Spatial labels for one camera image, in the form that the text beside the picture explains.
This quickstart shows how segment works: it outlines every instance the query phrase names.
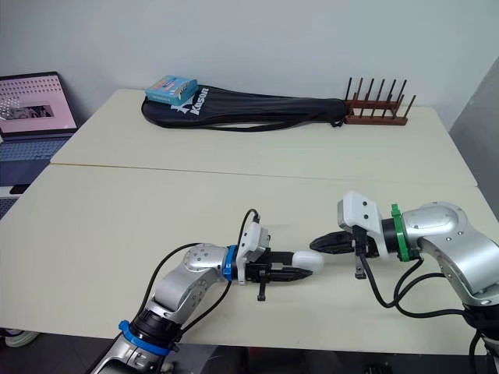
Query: white table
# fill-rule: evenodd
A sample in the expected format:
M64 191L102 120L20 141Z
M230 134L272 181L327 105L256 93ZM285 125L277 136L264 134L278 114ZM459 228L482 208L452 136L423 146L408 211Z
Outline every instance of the white table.
M149 276L169 251L188 242L229 245L242 215L257 208L273 250L306 249L337 231L336 203L350 189L402 210L436 199L461 206L499 242L499 225L478 189L411 183L332 181L188 171L49 166L0 222L0 326L114 337L138 308ZM166 267L172 269L181 256ZM183 340L344 351L467 353L472 330L461 317L410 319L380 307L351 255L329 256L324 271L292 284L235 286ZM390 298L408 264L371 262ZM426 258L419 273L437 270ZM215 285L198 312L222 291ZM446 280L411 291L408 309L460 307Z
M52 159L56 164L244 175L476 185L437 113L406 126L309 124L227 133L163 129L140 112L141 90L118 90Z

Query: green ring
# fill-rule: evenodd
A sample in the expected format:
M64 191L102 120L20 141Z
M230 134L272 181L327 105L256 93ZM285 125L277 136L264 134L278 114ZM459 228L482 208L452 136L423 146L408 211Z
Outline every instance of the green ring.
M398 250L400 252L400 260L403 262L410 261L409 249L405 243L404 224L402 223L402 215L397 204L391 204L391 216L395 224L395 233L397 234Z

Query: blue ring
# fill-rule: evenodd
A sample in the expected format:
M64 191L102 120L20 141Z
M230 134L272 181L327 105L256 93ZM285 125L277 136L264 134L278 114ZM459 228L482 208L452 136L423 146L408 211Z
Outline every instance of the blue ring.
M237 245L230 245L228 247L228 253L225 257L224 268L221 273L224 275L227 281L232 281L232 257L234 257L235 247Z
M135 344L137 347L144 349L154 355L158 356L166 356L170 353L169 349L158 347L157 345L153 345L151 343L147 343L132 334L129 329L130 323L128 321L123 320L119 323L118 328L123 332L123 336L127 341L132 344Z

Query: laptop screen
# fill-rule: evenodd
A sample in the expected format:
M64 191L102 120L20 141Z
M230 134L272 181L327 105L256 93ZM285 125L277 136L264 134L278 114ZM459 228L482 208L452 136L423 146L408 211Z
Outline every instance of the laptop screen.
M31 135L76 130L56 72L0 77L0 133Z

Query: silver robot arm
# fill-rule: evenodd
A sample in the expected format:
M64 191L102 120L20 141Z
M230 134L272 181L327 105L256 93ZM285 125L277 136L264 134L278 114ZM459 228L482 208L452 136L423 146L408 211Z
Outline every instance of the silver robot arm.
M356 277L366 278L368 270L373 292L385 308L401 310L398 302L402 297L393 302L382 299L366 258L389 259L390 253L396 253L401 261L422 261L421 252L435 258L465 307L463 311L452 309L452 314L463 315L477 329L499 372L499 246L477 231L461 208L433 202L400 213L393 204L391 218L383 219L374 201L349 192L338 203L338 224L345 231L318 238L310 248L332 254L355 252ZM426 316L419 314L418 318L435 316L423 314Z
M435 258L464 305L499 304L499 247L451 203L434 202L403 213L405 240Z
M229 249L199 244L156 287L153 297L132 324L122 331L91 374L154 372L174 348L180 326L191 316L207 289L225 281L222 268Z
M247 281L260 283L257 299L263 301L269 281L296 281L322 267L324 259L317 253L271 252L268 231L258 222L257 212L252 211L253 222L246 232L241 229L240 249L237 245L184 245L168 255L189 248L182 262L159 282L133 321L119 324L122 332L96 361L90 374L159 373L165 356L170 350L177 350L176 342L182 334L218 305L233 279L241 285ZM282 266L275 269L273 263ZM228 282L222 296L182 328L208 288L217 282Z

